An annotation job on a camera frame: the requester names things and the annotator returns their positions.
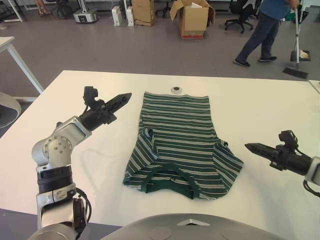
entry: green striped shirt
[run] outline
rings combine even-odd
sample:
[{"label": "green striped shirt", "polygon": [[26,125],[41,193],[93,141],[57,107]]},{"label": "green striped shirt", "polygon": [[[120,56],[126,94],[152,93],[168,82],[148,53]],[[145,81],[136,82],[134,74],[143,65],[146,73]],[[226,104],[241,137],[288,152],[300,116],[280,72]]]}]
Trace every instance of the green striped shirt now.
[{"label": "green striped shirt", "polygon": [[144,93],[124,185],[212,200],[228,193],[242,167],[228,143],[217,137],[208,96]]}]

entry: blue shirt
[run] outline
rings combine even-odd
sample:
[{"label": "blue shirt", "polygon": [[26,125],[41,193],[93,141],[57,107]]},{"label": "blue shirt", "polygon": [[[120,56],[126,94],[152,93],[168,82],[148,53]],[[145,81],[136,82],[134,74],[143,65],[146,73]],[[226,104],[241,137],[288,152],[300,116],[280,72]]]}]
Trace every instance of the blue shirt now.
[{"label": "blue shirt", "polygon": [[289,1],[286,0],[264,0],[260,7],[260,12],[277,20],[283,19],[289,10]]}]

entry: sandal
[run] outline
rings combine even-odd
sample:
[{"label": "sandal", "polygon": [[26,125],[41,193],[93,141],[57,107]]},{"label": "sandal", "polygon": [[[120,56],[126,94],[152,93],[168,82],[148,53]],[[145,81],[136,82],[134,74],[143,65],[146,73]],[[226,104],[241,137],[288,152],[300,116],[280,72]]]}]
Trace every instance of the sandal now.
[{"label": "sandal", "polygon": [[45,13],[42,12],[40,8],[38,9],[38,14],[39,14],[40,17],[43,17],[45,15]]},{"label": "sandal", "polygon": [[43,9],[42,7],[41,7],[41,12],[43,13],[43,15],[46,15],[46,16],[52,14],[51,11],[48,11],[47,9]]}]

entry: black cable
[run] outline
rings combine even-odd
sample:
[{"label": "black cable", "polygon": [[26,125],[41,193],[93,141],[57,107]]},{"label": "black cable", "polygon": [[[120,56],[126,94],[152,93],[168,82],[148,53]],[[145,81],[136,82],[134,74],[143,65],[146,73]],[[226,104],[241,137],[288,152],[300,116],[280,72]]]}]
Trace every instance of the black cable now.
[{"label": "black cable", "polygon": [[298,153],[300,153],[301,155],[305,155],[305,156],[307,156],[306,154],[304,154],[302,151],[300,151],[297,147],[295,148],[295,150],[298,152]]},{"label": "black cable", "polygon": [[308,182],[307,180],[304,180],[303,181],[303,187],[305,190],[307,190],[309,193],[312,193],[313,195],[317,196],[320,198],[320,192],[316,192],[314,191],[309,185],[308,185]]},{"label": "black cable", "polygon": [[85,200],[85,212],[87,213],[87,209],[89,207],[89,215],[86,219],[87,223],[89,222],[90,218],[91,218],[91,213],[92,213],[92,207],[91,207],[91,203],[86,195],[86,193],[84,191],[82,191],[80,188],[76,187],[76,192],[79,194],[80,197],[83,197],[83,199]]},{"label": "black cable", "polygon": [[83,111],[83,113],[85,113],[87,110],[88,110],[88,105],[85,105],[85,109],[84,109],[84,111]]}]

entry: person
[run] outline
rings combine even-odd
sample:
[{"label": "person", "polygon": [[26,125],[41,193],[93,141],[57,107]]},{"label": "person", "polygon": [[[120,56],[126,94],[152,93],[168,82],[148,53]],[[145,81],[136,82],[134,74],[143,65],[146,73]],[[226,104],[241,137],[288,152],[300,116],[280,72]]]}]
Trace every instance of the person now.
[{"label": "person", "polygon": [[233,63],[250,67],[247,58],[260,44],[261,57],[258,61],[263,63],[276,60],[277,57],[271,54],[271,47],[277,36],[280,20],[287,15],[290,7],[295,10],[298,4],[299,0],[264,0],[259,11],[259,22]]},{"label": "person", "polygon": [[38,13],[40,17],[51,14],[51,12],[49,12],[48,9],[46,8],[46,5],[44,4],[43,0],[35,0],[35,4],[38,8]]}]

